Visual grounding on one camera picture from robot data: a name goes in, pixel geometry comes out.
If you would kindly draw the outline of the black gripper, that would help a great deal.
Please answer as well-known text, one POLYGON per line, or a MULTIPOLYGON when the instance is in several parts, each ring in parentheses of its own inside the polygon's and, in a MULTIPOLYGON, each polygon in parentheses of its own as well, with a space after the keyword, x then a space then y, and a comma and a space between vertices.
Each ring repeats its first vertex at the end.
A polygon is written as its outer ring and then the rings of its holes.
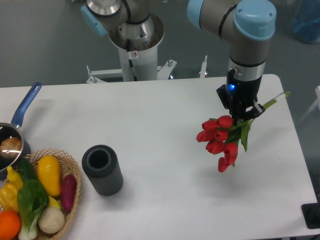
POLYGON ((238 121, 258 118, 265 112, 265 108, 258 103, 257 94, 260 88, 262 76, 257 79, 243 81, 238 77, 236 69, 231 68, 227 73, 227 90, 232 95, 232 107, 229 112, 233 118, 233 124, 238 121))

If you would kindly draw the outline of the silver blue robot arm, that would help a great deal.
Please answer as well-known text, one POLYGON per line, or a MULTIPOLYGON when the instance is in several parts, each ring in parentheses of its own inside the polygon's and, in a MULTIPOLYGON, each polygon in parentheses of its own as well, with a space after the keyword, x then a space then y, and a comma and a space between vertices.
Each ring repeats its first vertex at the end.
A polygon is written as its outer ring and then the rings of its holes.
MULTIPOLYGON (((161 20, 147 0, 88 0, 81 7, 88 26, 117 47, 123 80, 157 80, 161 20)), ((230 44, 226 83, 217 89, 235 124, 259 117, 259 91, 277 11, 268 0, 191 0, 188 20, 230 44)))

